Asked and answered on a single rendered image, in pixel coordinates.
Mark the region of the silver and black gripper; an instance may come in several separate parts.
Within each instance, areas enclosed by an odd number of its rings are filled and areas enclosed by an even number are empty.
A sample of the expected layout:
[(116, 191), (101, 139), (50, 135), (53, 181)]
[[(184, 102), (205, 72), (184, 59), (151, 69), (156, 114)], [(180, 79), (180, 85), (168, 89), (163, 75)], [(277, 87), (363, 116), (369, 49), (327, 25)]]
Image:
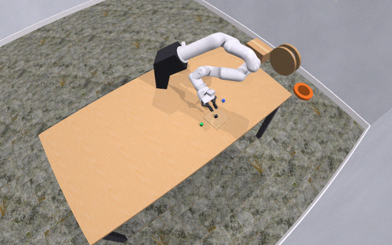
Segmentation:
[(209, 110), (212, 112), (213, 111), (213, 109), (212, 109), (212, 107), (209, 105), (209, 101), (211, 101), (212, 103), (213, 103), (213, 106), (214, 106), (214, 108), (215, 109), (217, 109), (218, 107), (217, 107), (217, 105), (216, 105), (216, 103), (215, 103), (215, 101), (216, 101), (216, 96), (212, 96), (212, 97), (210, 97), (209, 95), (204, 95), (205, 93), (206, 93), (206, 91), (207, 90), (209, 90), (209, 88), (208, 87), (203, 87), (202, 89), (200, 89), (199, 91), (197, 91), (197, 95), (198, 95), (198, 98), (199, 98), (199, 100), (200, 100), (200, 102), (202, 103), (202, 106), (205, 106), (205, 107), (208, 107), (209, 108)]

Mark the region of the tan textured square mat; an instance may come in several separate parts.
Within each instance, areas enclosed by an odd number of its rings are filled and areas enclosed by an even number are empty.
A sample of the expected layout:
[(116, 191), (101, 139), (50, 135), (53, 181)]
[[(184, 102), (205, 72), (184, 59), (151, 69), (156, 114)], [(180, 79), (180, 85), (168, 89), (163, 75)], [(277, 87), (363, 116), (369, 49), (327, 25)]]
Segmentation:
[[(221, 112), (218, 108), (215, 109), (213, 108), (214, 111), (208, 112), (203, 119), (205, 119), (207, 122), (209, 122), (213, 127), (218, 129), (220, 126), (222, 126), (228, 119), (229, 117), (226, 116), (223, 112)], [(215, 115), (218, 115), (218, 118), (215, 118)]]

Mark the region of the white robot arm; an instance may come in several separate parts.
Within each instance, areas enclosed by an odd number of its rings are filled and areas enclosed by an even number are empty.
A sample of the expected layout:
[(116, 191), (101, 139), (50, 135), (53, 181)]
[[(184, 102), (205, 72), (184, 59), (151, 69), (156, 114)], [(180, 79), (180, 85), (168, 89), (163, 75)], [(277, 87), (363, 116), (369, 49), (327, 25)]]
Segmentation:
[(223, 47), (227, 53), (245, 61), (238, 69), (215, 66), (198, 67), (188, 75), (196, 91), (207, 85), (201, 79), (202, 77), (210, 76), (220, 78), (221, 80), (242, 82), (250, 73), (258, 71), (261, 64), (253, 50), (240, 44), (238, 39), (224, 33), (211, 34), (189, 45), (185, 45), (185, 42), (181, 44), (182, 46), (177, 48), (177, 53), (183, 63), (187, 63), (189, 59), (219, 47)]

